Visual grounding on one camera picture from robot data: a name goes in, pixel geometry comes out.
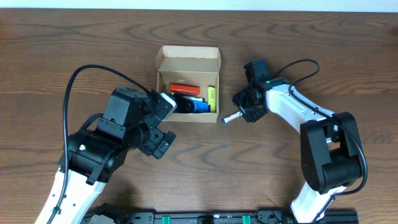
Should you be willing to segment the red stapler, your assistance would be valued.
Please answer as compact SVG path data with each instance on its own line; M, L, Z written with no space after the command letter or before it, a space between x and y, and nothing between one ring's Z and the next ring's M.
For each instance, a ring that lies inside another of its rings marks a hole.
M177 84L177 83L170 83L169 84L169 91L173 93L185 94L185 95L199 95L200 94L200 87L199 86L192 86L192 85L184 85L184 84Z

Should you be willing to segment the blue magnetic whiteboard duster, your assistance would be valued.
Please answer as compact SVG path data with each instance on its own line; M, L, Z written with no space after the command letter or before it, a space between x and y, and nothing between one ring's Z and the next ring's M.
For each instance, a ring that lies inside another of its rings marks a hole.
M193 100L193 113L210 113L211 107L205 101Z

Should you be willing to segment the yellow highlighter pen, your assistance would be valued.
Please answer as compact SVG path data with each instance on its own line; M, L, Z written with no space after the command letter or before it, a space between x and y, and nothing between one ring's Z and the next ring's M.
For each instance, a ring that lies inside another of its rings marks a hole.
M216 92L215 92L215 87L209 85L208 86L208 104L210 106L210 112L215 113L216 112Z

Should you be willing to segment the black correction tape dispenser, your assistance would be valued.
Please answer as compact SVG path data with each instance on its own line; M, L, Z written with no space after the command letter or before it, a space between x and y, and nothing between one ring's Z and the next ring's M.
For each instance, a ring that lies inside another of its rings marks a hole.
M195 112L195 103L193 100L186 98L182 95L173 95L173 98L177 104L177 108L175 109L176 113L194 113Z

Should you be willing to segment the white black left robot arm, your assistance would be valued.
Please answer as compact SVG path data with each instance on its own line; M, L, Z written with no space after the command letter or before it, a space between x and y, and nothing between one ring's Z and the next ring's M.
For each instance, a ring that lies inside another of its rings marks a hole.
M176 107L165 93L116 87L105 112L90 116L67 138L68 151L59 160L53 187L36 222L80 223L130 150L160 159L176 135L162 132L158 125Z

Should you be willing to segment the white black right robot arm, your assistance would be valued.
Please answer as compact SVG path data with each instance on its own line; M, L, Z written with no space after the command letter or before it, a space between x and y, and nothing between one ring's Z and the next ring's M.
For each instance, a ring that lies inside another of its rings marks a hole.
M255 213L259 223L343 223L346 212L328 212L339 196L361 191L368 180L368 163L354 116L318 106L296 89L294 82L272 74L264 60L244 66L248 87L233 96L236 117L255 123L267 113L285 120L300 135L301 169L305 183L288 208Z

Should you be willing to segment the blue capped whiteboard marker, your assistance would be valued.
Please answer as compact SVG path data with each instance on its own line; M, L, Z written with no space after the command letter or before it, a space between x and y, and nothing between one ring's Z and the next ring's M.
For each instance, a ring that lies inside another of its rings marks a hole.
M231 115L229 115L229 116L227 116L227 117L224 117L224 118L221 120L221 122L222 122L223 124L225 124L225 123L228 123L228 122L230 122L230 121L232 121L232 120L234 120L234 119L236 119L236 118L241 117L242 115L243 115L242 112L237 111L237 112L235 112L235 113L233 113L233 114L231 114Z

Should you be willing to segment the brown cardboard box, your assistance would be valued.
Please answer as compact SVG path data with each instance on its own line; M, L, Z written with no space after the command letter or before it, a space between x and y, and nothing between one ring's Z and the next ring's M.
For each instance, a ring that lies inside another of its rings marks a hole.
M169 94L170 84L198 86L199 97L215 99L212 113L172 113L170 122L216 123L219 115L221 54L217 47L164 45L155 57L157 91Z

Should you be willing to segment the black capped whiteboard marker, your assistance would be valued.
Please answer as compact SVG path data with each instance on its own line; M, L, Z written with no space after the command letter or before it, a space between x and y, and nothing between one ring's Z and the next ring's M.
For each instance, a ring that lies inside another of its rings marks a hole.
M205 102L205 99L202 97L197 97L197 96L186 96L188 99L193 100L193 101L200 101L200 102Z

